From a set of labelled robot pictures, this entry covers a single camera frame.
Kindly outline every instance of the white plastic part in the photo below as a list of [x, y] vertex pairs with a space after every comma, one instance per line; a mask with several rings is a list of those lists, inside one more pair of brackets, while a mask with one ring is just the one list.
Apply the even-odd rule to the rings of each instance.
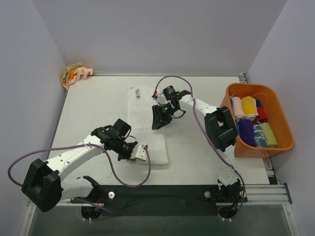
[[134, 147], [134, 150], [131, 154], [130, 159], [140, 159], [140, 160], [146, 161], [147, 160], [147, 153], [146, 153], [144, 147], [145, 147], [145, 145], [137, 144]]
[[[96, 144], [103, 146], [98, 137], [91, 135], [87, 136], [86, 139], [78, 145], [82, 144]], [[103, 151], [96, 147], [79, 147], [66, 151], [54, 158], [48, 159], [47, 166], [53, 171], [59, 171], [59, 176], [62, 182], [72, 171], [77, 169], [86, 161], [90, 160], [92, 157], [100, 155], [101, 153], [103, 153]]]
[[[240, 196], [243, 195], [243, 191], [240, 191]], [[246, 197], [246, 192], [245, 192], [245, 195], [244, 195], [244, 198]]]
[[109, 199], [114, 199], [115, 198], [115, 193], [114, 192], [109, 192], [108, 193], [108, 198]]
[[61, 200], [71, 199], [75, 197], [87, 197], [93, 189], [92, 184], [84, 179], [70, 179], [64, 180], [61, 183], [63, 188]]
[[[195, 99], [195, 100], [196, 100], [196, 109], [200, 111], [203, 115], [206, 115], [207, 113], [215, 112], [217, 110], [217, 107], [215, 106], [211, 106], [208, 103], [205, 103], [199, 99]], [[193, 106], [193, 99], [191, 95], [183, 96], [182, 99], [179, 100], [179, 102]]]
[[[231, 165], [234, 165], [234, 162], [235, 162], [234, 148], [235, 148], [234, 146], [228, 146], [225, 149], [225, 152], [222, 152], [219, 150], [219, 152], [222, 154], [225, 161]], [[219, 181], [224, 186], [228, 186], [237, 182], [237, 179], [238, 179], [238, 176], [234, 172], [234, 170], [222, 162], [221, 171], [219, 173]]]

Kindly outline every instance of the purple cloth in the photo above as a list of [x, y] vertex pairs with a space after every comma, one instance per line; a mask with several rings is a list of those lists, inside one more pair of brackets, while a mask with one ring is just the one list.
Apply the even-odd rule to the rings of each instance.
[[243, 142], [252, 147], [256, 147], [254, 125], [252, 122], [249, 119], [240, 119], [238, 126], [240, 127], [240, 137]]

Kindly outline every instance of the orange object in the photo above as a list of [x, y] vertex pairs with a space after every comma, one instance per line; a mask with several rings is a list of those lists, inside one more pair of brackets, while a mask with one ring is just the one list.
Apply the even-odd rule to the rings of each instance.
[[233, 114], [230, 96], [246, 97], [251, 96], [261, 101], [261, 105], [265, 110], [268, 123], [276, 136], [278, 146], [271, 147], [252, 147], [242, 141], [240, 136], [236, 137], [234, 155], [236, 157], [257, 157], [265, 158], [275, 155], [282, 151], [290, 150], [294, 145], [294, 137], [288, 125], [280, 101], [276, 93], [269, 87], [255, 84], [230, 84], [226, 88], [226, 93], [221, 106], [229, 108]]
[[88, 75], [93, 74], [93, 69], [85, 68], [81, 63], [76, 63], [66, 67], [61, 77], [61, 84], [68, 90], [69, 86], [80, 79], [86, 79]]

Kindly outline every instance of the small screw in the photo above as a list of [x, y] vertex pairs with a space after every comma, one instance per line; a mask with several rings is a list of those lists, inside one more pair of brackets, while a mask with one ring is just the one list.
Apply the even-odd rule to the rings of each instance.
[[206, 191], [204, 193], [205, 198], [210, 198], [211, 197], [211, 193], [209, 191]]
[[109, 192], [108, 193], [108, 198], [109, 199], [114, 199], [114, 197], [115, 197], [115, 193], [114, 192]]

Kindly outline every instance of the orange plastic basket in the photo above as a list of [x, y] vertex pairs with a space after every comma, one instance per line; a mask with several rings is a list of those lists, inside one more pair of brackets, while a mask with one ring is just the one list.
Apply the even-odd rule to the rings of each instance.
[[263, 108], [265, 109], [268, 123], [274, 132], [278, 146], [270, 147], [252, 147], [242, 141], [240, 136], [236, 137], [235, 156], [236, 157], [257, 157], [264, 158], [275, 155], [282, 151], [290, 150], [294, 145], [294, 137], [288, 125], [281, 104], [276, 93], [269, 87], [255, 84], [230, 84], [221, 103], [221, 106], [229, 108], [233, 114], [230, 96], [246, 97], [251, 96], [259, 99]]

